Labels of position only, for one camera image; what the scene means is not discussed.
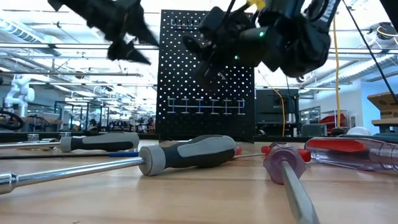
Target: desk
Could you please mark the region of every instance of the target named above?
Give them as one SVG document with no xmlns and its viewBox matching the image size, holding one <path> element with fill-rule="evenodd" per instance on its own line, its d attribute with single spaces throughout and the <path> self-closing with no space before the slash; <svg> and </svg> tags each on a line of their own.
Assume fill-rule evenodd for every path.
<svg viewBox="0 0 398 224">
<path fill-rule="evenodd" d="M 259 152 L 263 145 L 243 143 L 243 150 Z M 0 170 L 22 174 L 112 159 L 1 161 Z M 322 224 L 397 223 L 398 176 L 314 163 L 301 180 Z M 261 157 L 212 169 L 171 169 L 156 177 L 143 177 L 131 167 L 20 187 L 0 195 L 0 220 L 5 224 L 295 223 L 284 187 L 270 181 Z"/>
</svg>

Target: laboratory room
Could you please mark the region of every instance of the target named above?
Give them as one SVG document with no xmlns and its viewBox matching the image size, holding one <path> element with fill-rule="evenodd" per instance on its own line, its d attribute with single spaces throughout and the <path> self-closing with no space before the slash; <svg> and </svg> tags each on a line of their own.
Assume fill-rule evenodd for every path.
<svg viewBox="0 0 398 224">
<path fill-rule="evenodd" d="M 396 224 L 393 0 L 0 3 L 3 224 Z"/>
</svg>

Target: metal screwdriver shaft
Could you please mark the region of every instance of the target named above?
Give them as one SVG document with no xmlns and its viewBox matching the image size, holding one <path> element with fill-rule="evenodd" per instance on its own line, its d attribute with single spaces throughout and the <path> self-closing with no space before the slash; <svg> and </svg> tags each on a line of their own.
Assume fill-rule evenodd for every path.
<svg viewBox="0 0 398 224">
<path fill-rule="evenodd" d="M 310 197 L 287 161 L 282 161 L 281 171 L 290 209 L 297 223 L 319 224 L 319 219 Z"/>
<path fill-rule="evenodd" d="M 88 164 L 75 167 L 67 167 L 42 172 L 34 172 L 31 174 L 16 175 L 12 172 L 0 173 L 0 194 L 12 192 L 17 187 L 31 184 L 38 184 L 52 180 L 66 179 L 69 177 L 77 177 L 80 175 L 94 174 L 109 170 L 121 169 L 126 167 L 138 166 L 144 164 L 145 160 L 141 157 L 121 159 L 111 162 L 100 162 L 96 164 Z"/>
<path fill-rule="evenodd" d="M 0 144 L 0 149 L 33 149 L 42 147 L 57 147 L 60 142 L 26 142 L 18 144 Z"/>
</svg>

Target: wooden table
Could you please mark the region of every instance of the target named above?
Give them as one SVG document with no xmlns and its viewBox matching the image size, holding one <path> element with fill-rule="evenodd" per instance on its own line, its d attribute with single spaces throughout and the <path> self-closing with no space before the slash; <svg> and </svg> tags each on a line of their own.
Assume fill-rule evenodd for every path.
<svg viewBox="0 0 398 224">
<path fill-rule="evenodd" d="M 263 145 L 243 144 L 244 153 L 259 152 Z M 22 174 L 112 159 L 0 161 L 0 171 Z M 321 223 L 397 223 L 396 175 L 310 164 L 301 180 Z M 0 195 L 0 222 L 295 223 L 284 187 L 270 181 L 261 157 L 212 169 L 171 169 L 156 177 L 132 167 L 20 187 Z"/>
</svg>

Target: white robot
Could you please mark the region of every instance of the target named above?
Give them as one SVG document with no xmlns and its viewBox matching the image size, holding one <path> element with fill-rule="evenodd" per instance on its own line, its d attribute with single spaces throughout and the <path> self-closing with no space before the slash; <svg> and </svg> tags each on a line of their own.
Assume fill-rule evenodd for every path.
<svg viewBox="0 0 398 224">
<path fill-rule="evenodd" d="M 4 99 L 4 109 L 13 113 L 12 106 L 18 104 L 18 116 L 26 117 L 27 104 L 35 100 L 35 90 L 29 87 L 31 78 L 25 75 L 16 75 L 11 82 L 11 90 Z"/>
</svg>

